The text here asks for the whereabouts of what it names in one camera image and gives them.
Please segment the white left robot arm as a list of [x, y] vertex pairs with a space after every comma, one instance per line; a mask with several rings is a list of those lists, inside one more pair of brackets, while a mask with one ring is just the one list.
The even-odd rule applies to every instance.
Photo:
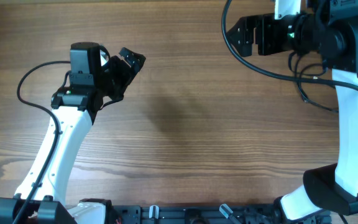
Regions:
[[118, 56], [95, 42], [77, 42], [66, 61], [71, 69], [51, 97], [51, 108], [20, 99], [50, 116], [30, 171], [11, 198], [0, 197], [0, 223], [121, 223], [112, 202], [86, 198], [65, 207], [68, 179], [96, 115], [120, 102], [146, 57], [123, 47]]

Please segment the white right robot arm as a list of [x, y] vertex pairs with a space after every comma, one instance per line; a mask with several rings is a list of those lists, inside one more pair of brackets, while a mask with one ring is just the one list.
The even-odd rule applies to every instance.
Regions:
[[[300, 187], [271, 205], [247, 206], [245, 223], [329, 223], [331, 212], [342, 219], [358, 213], [358, 1], [306, 5], [312, 13], [303, 12], [299, 1], [276, 1], [272, 14], [242, 17], [232, 28], [221, 28], [229, 51], [249, 69], [298, 88], [304, 83], [330, 86], [338, 101], [338, 161], [307, 170]], [[247, 61], [253, 47], [260, 55], [317, 52], [332, 77], [309, 74], [297, 63], [289, 63], [289, 76], [264, 70]]]

